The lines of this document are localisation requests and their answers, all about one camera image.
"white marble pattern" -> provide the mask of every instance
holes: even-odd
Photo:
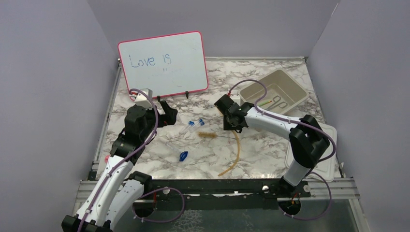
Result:
[[[261,76],[278,68],[284,68],[308,92],[309,98],[289,111],[286,115],[302,117],[313,115],[324,123],[322,111],[313,90],[306,64],[303,61],[207,61],[209,89],[185,96],[165,98],[168,104],[178,110],[179,119],[174,126],[159,128],[156,138],[149,144],[139,158],[132,172],[151,175],[154,179],[216,179],[216,178],[279,178],[285,170],[285,156],[288,141],[267,132],[244,129],[239,135],[241,143],[240,160],[228,173],[218,177],[232,165],[236,158],[235,139],[199,138],[196,134],[178,138],[178,132],[189,120],[202,118],[206,125],[203,130],[217,132],[219,135],[234,137],[222,130],[222,117],[214,106],[228,89],[243,79],[260,79]],[[121,76],[115,103],[111,112],[107,135],[100,154],[97,178],[105,167],[104,157],[109,154],[113,141],[124,127],[124,117],[133,102],[129,99],[124,75]],[[189,152],[183,162],[179,155],[168,148],[163,141],[172,141],[180,150]],[[335,177],[340,177],[335,168]]]

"gray wall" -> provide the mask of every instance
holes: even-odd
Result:
[[[111,47],[199,30],[206,56],[308,56],[339,0],[88,0]]]
[[[116,57],[84,0],[1,1],[0,231],[61,231],[90,170]]]
[[[372,231],[410,227],[410,1],[342,0],[307,60]]]

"blue cap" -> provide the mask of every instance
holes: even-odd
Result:
[[[185,158],[188,156],[188,151],[184,151],[179,155],[179,161],[182,162],[185,160]]]

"white lid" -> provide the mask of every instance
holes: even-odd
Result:
[[[319,123],[319,125],[322,128],[322,130],[325,133],[327,133],[328,135],[330,135],[330,137],[336,143],[337,142],[337,131],[336,131],[336,129],[332,126],[329,126],[329,125],[326,125],[326,124],[323,124],[323,123]],[[327,150],[323,153],[322,158],[330,155],[332,150],[333,150],[333,146],[332,146],[332,144],[330,144],[330,146],[327,148]],[[293,152],[292,152],[291,144],[289,143],[288,151],[286,152],[285,166],[287,168],[289,168],[290,165],[292,164],[293,160],[294,160]],[[315,169],[313,169],[313,171],[316,172],[317,174],[321,175],[327,182],[332,182],[333,179],[335,178],[335,165],[336,165],[336,155],[334,155],[330,159],[327,159],[325,161],[322,161],[322,162],[318,163],[317,167]],[[308,177],[320,180],[320,178],[317,177],[316,175],[309,175]]]

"whiteboard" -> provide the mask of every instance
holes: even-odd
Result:
[[[118,44],[127,88],[171,96],[208,88],[199,31],[163,35]]]

